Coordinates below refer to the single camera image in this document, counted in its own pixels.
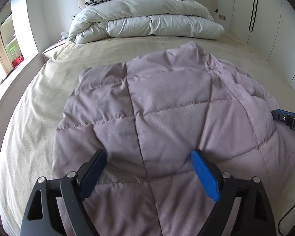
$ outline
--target electrical outlet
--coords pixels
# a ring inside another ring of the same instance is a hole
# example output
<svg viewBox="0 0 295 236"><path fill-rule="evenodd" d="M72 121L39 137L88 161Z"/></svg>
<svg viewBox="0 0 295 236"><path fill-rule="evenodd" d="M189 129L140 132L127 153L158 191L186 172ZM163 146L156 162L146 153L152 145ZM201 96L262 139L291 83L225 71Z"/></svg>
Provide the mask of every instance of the electrical outlet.
<svg viewBox="0 0 295 236"><path fill-rule="evenodd" d="M219 19L221 19L221 20L225 20L226 21L226 16L223 16L223 15L219 15Z"/></svg>
<svg viewBox="0 0 295 236"><path fill-rule="evenodd" d="M76 15L77 15L77 14L74 14L74 15L71 16L71 21L74 20L74 18L76 17Z"/></svg>

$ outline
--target beige bed sheet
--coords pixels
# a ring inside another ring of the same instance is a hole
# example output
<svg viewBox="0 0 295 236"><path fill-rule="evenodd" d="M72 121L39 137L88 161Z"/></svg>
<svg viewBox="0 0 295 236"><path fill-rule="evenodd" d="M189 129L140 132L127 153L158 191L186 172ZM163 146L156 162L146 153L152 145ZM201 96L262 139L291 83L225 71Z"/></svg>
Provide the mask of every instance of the beige bed sheet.
<svg viewBox="0 0 295 236"><path fill-rule="evenodd" d="M7 233L19 235L23 213L39 176L51 177L55 129L81 70L122 63L159 50L194 41L219 59L248 71L278 101L295 112L295 91L285 77L254 49L229 34L219 40L184 37L111 38L82 45L67 43L41 69L26 89L8 125L0 153L0 213ZM280 201L272 203L276 221L295 202L295 171ZM283 223L290 229L295 213Z"/></svg>

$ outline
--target white duvet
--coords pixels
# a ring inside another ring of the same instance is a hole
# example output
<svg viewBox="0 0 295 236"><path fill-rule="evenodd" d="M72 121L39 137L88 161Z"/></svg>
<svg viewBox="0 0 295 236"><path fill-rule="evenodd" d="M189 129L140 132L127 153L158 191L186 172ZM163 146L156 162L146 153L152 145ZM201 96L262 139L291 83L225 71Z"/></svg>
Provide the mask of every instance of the white duvet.
<svg viewBox="0 0 295 236"><path fill-rule="evenodd" d="M223 32L208 9L193 0L113 0L82 10L72 22L69 39L75 44L148 35L214 40Z"/></svg>

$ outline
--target blue gripper pad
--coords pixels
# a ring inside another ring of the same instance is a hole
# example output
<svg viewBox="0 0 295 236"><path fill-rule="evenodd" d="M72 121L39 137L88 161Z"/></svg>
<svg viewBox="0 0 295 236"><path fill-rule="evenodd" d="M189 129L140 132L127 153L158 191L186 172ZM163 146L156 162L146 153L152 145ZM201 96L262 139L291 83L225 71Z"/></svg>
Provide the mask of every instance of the blue gripper pad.
<svg viewBox="0 0 295 236"><path fill-rule="evenodd" d="M218 182L210 172L209 168L205 165L197 151L191 152L191 163L206 195L217 202L220 198Z"/></svg>

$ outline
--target metal pin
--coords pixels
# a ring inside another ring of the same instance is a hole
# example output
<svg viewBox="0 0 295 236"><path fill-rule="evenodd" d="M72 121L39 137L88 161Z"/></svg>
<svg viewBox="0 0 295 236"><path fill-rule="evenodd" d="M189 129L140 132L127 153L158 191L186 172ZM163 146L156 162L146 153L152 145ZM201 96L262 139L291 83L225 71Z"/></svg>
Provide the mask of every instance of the metal pin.
<svg viewBox="0 0 295 236"><path fill-rule="evenodd" d="M255 183L260 183L261 181L260 178L258 178L257 176L254 176L253 180Z"/></svg>
<svg viewBox="0 0 295 236"><path fill-rule="evenodd" d="M223 176L224 178L230 178L230 173L228 173L228 172L223 172L223 173L222 173L222 176Z"/></svg>
<svg viewBox="0 0 295 236"><path fill-rule="evenodd" d="M74 171L70 171L68 174L67 174L67 177L68 178L72 178L72 177L75 177L76 173Z"/></svg>
<svg viewBox="0 0 295 236"><path fill-rule="evenodd" d="M45 181L45 178L43 177L43 176L41 176L38 180L37 180L37 182L39 182L39 183L42 183L42 182L44 182Z"/></svg>

